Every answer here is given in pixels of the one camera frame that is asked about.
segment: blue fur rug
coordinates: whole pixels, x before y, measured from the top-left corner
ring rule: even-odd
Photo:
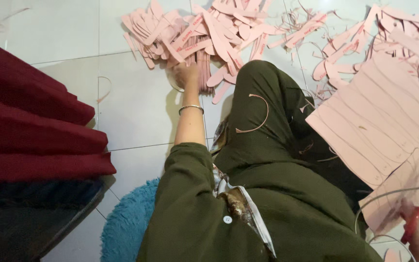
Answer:
[[[101,235],[102,262],[135,261],[154,210],[159,178],[125,195],[106,220]]]

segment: silver bangle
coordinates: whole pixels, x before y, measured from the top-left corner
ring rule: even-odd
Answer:
[[[196,108],[200,109],[200,110],[201,110],[201,114],[202,114],[202,115],[205,113],[205,110],[203,110],[203,108],[201,108],[201,107],[199,107],[199,106],[197,106],[197,105],[195,105],[195,104],[189,104],[189,105],[184,105],[183,107],[181,107],[181,108],[179,109],[179,116],[180,116],[180,113],[182,112],[182,110],[184,110],[184,109],[186,109],[186,108],[188,108],[188,107],[196,107]]]

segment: white button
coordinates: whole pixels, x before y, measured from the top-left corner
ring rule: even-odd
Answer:
[[[223,221],[226,224],[230,224],[230,223],[232,223],[232,218],[227,215],[227,216],[223,217]]]

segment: maroon cloth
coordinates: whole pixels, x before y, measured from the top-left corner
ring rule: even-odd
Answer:
[[[0,48],[0,182],[114,174],[93,107]]]

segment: red scissors handle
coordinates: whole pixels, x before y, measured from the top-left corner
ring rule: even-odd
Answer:
[[[413,236],[413,234],[416,231],[416,225],[418,224],[419,220],[419,207],[417,207],[413,214],[411,214],[411,218],[406,221],[406,224],[404,225],[405,232],[402,236],[402,239],[400,241],[404,244],[408,243]]]

